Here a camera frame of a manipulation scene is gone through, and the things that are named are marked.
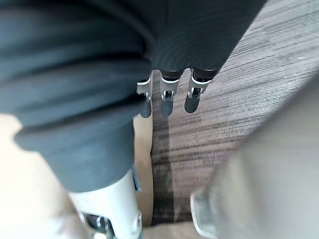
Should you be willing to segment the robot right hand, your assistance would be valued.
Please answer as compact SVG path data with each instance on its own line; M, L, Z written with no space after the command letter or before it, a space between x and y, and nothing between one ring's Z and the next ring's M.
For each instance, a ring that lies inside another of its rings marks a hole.
M151 110L162 74L163 114L183 71L188 112L227 61L263 0L3 0L0 111L15 142L38 152L90 235L140 239L133 119Z

